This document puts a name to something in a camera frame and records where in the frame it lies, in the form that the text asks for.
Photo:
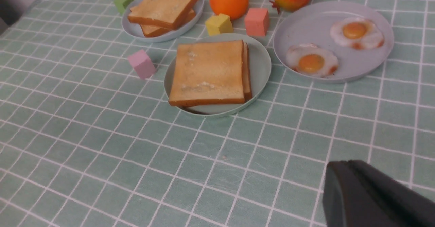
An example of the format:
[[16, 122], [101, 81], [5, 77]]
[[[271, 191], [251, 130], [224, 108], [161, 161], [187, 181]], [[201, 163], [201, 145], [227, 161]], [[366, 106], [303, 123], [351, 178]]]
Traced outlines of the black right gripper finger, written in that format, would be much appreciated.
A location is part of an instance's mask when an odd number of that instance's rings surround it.
[[322, 206], [328, 227], [433, 227], [435, 204], [359, 159], [331, 161]]

